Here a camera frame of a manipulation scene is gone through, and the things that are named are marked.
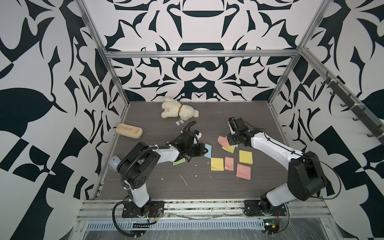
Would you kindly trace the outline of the green memo pad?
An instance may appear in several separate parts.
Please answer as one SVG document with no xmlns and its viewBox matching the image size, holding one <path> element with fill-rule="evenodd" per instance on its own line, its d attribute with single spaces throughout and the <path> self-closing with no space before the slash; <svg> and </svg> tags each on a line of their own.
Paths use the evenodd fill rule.
<svg viewBox="0 0 384 240">
<path fill-rule="evenodd" d="M 176 166 L 176 165 L 179 165 L 179 164 L 182 164 L 182 163 L 185 163 L 185 162 L 186 162 L 186 159 L 182 158 L 182 159 L 180 159 L 178 161 L 173 162 L 173 165 Z"/>
</svg>

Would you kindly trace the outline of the torn yellow memo page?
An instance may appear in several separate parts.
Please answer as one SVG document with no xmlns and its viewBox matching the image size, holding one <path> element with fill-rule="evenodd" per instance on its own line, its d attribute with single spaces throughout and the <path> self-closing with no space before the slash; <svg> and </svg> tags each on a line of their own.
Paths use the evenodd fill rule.
<svg viewBox="0 0 384 240">
<path fill-rule="evenodd" d="M 226 147 L 222 147 L 223 150 L 225 150 L 225 151 L 227 151 L 227 152 L 229 152 L 231 154 L 234 153 L 235 148 L 236 148 L 235 146 L 228 146 L 227 148 Z"/>
</svg>

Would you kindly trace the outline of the torn pink memo page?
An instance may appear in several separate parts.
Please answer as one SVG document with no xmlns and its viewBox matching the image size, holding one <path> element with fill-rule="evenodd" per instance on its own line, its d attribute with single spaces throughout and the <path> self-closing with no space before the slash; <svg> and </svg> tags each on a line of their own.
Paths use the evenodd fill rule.
<svg viewBox="0 0 384 240">
<path fill-rule="evenodd" d="M 228 148 L 229 142 L 226 137 L 219 136 L 217 142 L 223 147 L 223 148 Z"/>
</svg>

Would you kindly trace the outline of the large pink memo pad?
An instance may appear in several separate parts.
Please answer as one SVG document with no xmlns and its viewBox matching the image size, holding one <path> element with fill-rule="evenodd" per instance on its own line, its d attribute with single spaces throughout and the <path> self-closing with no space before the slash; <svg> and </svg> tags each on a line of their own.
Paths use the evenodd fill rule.
<svg viewBox="0 0 384 240">
<path fill-rule="evenodd" d="M 250 181 L 251 180 L 251 167 L 237 164 L 236 177 Z"/>
</svg>

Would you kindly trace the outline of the yellow memo pad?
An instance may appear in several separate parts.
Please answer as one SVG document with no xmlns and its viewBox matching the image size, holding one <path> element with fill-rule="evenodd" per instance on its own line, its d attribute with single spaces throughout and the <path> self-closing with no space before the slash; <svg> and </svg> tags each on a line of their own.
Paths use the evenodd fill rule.
<svg viewBox="0 0 384 240">
<path fill-rule="evenodd" d="M 224 159 L 223 158 L 211 158 L 211 170 L 212 171 L 224 171 Z"/>
</svg>

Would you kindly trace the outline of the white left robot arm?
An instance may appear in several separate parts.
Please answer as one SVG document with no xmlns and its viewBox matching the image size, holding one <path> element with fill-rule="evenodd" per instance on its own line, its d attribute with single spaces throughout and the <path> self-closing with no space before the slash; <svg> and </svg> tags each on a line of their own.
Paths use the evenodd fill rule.
<svg viewBox="0 0 384 240">
<path fill-rule="evenodd" d="M 146 182 L 158 164 L 179 163 L 182 160 L 201 157 L 208 152 L 199 140 L 202 133 L 197 130 L 184 130 L 166 146 L 149 146 L 139 142 L 122 160 L 112 157 L 109 167 L 120 175 L 120 184 L 131 194 L 135 210 L 144 215 L 151 203 Z"/>
</svg>

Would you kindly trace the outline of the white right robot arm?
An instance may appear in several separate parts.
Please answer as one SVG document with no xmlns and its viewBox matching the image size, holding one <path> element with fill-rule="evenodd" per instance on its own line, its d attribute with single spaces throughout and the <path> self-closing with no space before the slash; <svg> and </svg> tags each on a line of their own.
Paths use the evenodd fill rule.
<svg viewBox="0 0 384 240">
<path fill-rule="evenodd" d="M 289 202 L 315 198 L 315 194 L 326 188 L 328 182 L 323 166 L 329 165 L 320 161 L 315 153 L 304 153 L 277 142 L 261 129 L 250 129 L 242 118 L 229 118 L 228 124 L 231 132 L 227 138 L 231 146 L 242 144 L 259 150 L 288 171 L 285 184 L 261 196 L 257 213 L 267 215 Z"/>
</svg>

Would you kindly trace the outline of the blue memo pad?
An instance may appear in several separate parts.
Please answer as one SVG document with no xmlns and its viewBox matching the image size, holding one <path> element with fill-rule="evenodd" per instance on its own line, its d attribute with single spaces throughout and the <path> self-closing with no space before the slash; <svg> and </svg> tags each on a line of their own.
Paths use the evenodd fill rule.
<svg viewBox="0 0 384 240">
<path fill-rule="evenodd" d="M 212 146 L 209 144 L 205 144 L 206 153 L 204 154 L 204 157 L 210 159 L 212 157 Z"/>
</svg>

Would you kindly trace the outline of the cream plush teddy bear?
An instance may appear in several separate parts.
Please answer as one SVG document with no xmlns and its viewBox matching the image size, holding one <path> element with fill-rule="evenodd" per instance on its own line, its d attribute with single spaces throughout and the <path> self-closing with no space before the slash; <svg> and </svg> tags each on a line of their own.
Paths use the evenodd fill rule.
<svg viewBox="0 0 384 240">
<path fill-rule="evenodd" d="M 165 118 L 176 118 L 179 117 L 183 121 L 187 121 L 191 118 L 198 118 L 199 111 L 195 110 L 189 105 L 184 105 L 175 99 L 166 97 L 162 103 L 163 112 L 161 117 Z"/>
</svg>

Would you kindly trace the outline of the beige oval sponge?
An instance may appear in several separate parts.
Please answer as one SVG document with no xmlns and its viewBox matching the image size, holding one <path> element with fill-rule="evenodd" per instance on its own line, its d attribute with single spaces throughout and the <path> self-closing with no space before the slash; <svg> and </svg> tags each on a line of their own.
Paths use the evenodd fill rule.
<svg viewBox="0 0 384 240">
<path fill-rule="evenodd" d="M 116 128 L 116 132 L 119 135 L 132 138 L 132 139 L 139 139 L 143 133 L 144 129 L 137 126 L 127 125 L 127 124 L 119 124 Z"/>
</svg>

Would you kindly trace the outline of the light blue computer mouse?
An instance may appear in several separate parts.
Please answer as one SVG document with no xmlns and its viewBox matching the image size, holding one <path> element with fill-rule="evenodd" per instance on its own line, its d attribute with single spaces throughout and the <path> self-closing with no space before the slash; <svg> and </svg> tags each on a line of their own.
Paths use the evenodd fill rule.
<svg viewBox="0 0 384 240">
<path fill-rule="evenodd" d="M 112 156 L 108 160 L 108 166 L 111 170 L 113 170 L 116 174 L 119 173 L 118 166 L 121 163 L 121 159 L 118 156 Z"/>
</svg>

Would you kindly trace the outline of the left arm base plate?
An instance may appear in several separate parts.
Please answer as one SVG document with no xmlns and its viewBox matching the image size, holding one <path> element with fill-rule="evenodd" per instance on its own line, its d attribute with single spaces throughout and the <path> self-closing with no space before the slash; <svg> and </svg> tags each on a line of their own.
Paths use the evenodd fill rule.
<svg viewBox="0 0 384 240">
<path fill-rule="evenodd" d="M 151 201 L 149 200 L 143 207 L 138 207 L 133 201 L 126 201 L 124 203 L 123 218 L 138 218 L 149 217 L 157 218 L 164 213 L 164 201 Z"/>
</svg>

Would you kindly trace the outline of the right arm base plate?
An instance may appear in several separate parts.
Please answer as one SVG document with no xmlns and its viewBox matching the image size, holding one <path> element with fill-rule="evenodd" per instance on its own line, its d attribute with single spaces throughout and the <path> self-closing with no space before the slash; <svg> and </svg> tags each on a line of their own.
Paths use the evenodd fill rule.
<svg viewBox="0 0 384 240">
<path fill-rule="evenodd" d="M 244 214 L 248 217 L 287 216 L 287 208 L 284 204 L 273 206 L 267 199 L 245 200 Z"/>
</svg>

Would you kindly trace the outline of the black wall hook rack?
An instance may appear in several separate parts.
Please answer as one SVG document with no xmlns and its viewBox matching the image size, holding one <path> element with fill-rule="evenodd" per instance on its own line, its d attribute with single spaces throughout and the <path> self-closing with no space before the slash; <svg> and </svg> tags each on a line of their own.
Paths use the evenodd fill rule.
<svg viewBox="0 0 384 240">
<path fill-rule="evenodd" d="M 329 71 L 326 72 L 326 79 L 323 86 L 331 89 L 331 96 L 337 96 L 341 101 L 341 108 L 352 111 L 355 115 L 353 121 L 361 122 L 369 131 L 368 138 L 376 138 L 384 144 L 384 122 L 381 121 L 358 97 L 349 90 L 346 85 Z"/>
</svg>

